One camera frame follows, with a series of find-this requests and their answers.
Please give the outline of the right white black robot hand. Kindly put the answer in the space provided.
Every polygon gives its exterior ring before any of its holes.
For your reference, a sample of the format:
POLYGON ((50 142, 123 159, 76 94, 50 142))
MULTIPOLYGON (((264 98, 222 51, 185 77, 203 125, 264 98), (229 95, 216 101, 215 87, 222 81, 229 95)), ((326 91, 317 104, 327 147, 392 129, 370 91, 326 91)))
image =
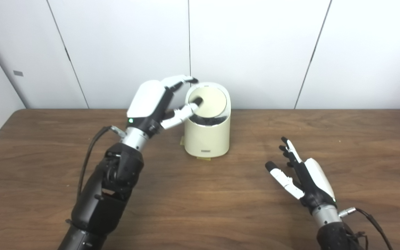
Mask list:
POLYGON ((281 140, 284 144, 279 149, 289 160, 287 166, 294 170, 298 181, 287 176, 275 163, 268 161, 265 168, 271 176, 310 212, 323 205, 337 208, 334 191, 320 164, 313 158, 302 160, 289 139, 283 136, 281 140))

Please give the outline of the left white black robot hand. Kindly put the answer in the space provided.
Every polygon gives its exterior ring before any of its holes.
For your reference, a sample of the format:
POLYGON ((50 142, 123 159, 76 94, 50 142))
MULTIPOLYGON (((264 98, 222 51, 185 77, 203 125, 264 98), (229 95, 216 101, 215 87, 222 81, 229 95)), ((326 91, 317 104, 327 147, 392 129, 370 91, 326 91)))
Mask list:
POLYGON ((198 79, 178 75, 141 84, 127 110, 126 133, 136 130, 151 138, 191 117, 204 103, 203 98, 196 96, 184 106, 168 110, 175 92, 187 83, 198 83, 198 79))

